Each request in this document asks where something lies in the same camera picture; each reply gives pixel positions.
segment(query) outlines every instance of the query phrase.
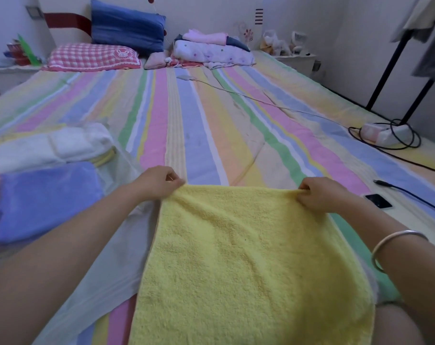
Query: silver bangle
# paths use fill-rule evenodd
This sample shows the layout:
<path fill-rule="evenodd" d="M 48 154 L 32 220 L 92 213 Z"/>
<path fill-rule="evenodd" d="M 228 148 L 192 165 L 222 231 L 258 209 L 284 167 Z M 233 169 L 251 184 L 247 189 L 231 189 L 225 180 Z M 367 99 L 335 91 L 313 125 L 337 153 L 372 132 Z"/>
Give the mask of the silver bangle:
<path fill-rule="evenodd" d="M 374 267 L 379 270 L 380 272 L 385 273 L 385 271 L 377 265 L 377 261 L 376 261 L 376 254 L 379 252 L 379 250 L 388 242 L 390 242 L 391 240 L 393 240 L 393 238 L 398 237 L 398 236 L 403 236 L 403 235 L 417 235 L 420 237 L 425 238 L 428 241 L 427 236 L 425 236 L 424 234 L 422 234 L 419 231 L 414 231 L 414 230 L 404 230 L 404 231 L 398 231 L 398 232 L 393 232 L 393 234 L 388 235 L 387 237 L 383 238 L 381 240 L 381 242 L 379 242 L 376 247 L 373 249 L 372 251 L 372 255 L 371 255 L 371 261 L 372 261 L 372 265 L 374 265 Z"/>

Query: bed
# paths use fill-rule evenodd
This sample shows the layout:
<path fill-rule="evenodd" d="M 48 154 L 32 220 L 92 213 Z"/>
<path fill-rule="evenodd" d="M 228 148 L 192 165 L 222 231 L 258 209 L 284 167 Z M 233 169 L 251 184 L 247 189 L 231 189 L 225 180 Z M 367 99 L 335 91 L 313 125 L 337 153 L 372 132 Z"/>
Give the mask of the bed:
<path fill-rule="evenodd" d="M 359 143 L 345 128 L 382 122 L 380 117 L 264 52 L 254 55 L 253 67 L 215 70 L 41 71 L 0 97 L 0 137 L 103 121 L 143 168 L 171 166 L 190 184 L 295 189 L 306 176 L 331 177 L 358 195 L 380 193 L 394 206 L 390 215 L 435 244 L 434 209 L 373 183 L 381 179 L 410 189 L 435 205 L 435 173 Z M 179 75 L 209 85 L 180 80 Z M 435 168 L 435 144 L 427 139 L 419 149 L 398 151 L 398 156 Z M 337 215 L 332 219 L 373 269 L 383 299 L 397 298 L 352 228 Z M 134 304 L 135 298 L 127 300 L 71 343 L 126 344 Z"/>

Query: pillow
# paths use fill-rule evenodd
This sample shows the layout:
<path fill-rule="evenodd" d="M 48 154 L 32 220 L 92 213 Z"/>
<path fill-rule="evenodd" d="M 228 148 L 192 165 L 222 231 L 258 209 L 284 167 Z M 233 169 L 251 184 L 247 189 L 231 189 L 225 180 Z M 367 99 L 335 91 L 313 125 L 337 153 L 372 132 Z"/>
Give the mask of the pillow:
<path fill-rule="evenodd" d="M 95 44 L 122 45 L 142 55 L 163 51 L 166 17 L 92 0 Z"/>
<path fill-rule="evenodd" d="M 166 66 L 166 57 L 168 57 L 168 51 L 152 53 L 144 64 L 144 69 L 151 70 L 164 68 Z"/>
<path fill-rule="evenodd" d="M 140 69 L 136 51 L 125 46 L 66 44 L 53 50 L 48 71 L 102 71 Z"/>

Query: hand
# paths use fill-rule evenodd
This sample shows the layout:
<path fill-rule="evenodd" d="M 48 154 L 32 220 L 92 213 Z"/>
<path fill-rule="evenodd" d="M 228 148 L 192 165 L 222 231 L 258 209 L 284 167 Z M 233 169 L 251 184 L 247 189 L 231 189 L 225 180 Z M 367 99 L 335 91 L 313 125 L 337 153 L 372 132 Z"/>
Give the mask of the hand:
<path fill-rule="evenodd" d="M 142 201 L 160 200 L 185 184 L 171 167 L 156 166 L 146 169 L 132 184 Z"/>
<path fill-rule="evenodd" d="M 325 177 L 304 178 L 299 189 L 310 190 L 306 194 L 299 194 L 297 200 L 318 212 L 338 213 L 353 201 L 356 196 L 335 180 Z"/>

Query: yellow towel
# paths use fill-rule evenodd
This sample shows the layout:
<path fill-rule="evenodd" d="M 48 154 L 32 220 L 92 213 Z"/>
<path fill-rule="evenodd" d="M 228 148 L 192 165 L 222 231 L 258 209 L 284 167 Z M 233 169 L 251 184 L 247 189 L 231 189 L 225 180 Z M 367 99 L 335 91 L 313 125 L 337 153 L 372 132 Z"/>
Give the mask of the yellow towel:
<path fill-rule="evenodd" d="M 186 185 L 165 200 L 129 344 L 370 344 L 360 263 L 298 191 Z"/>

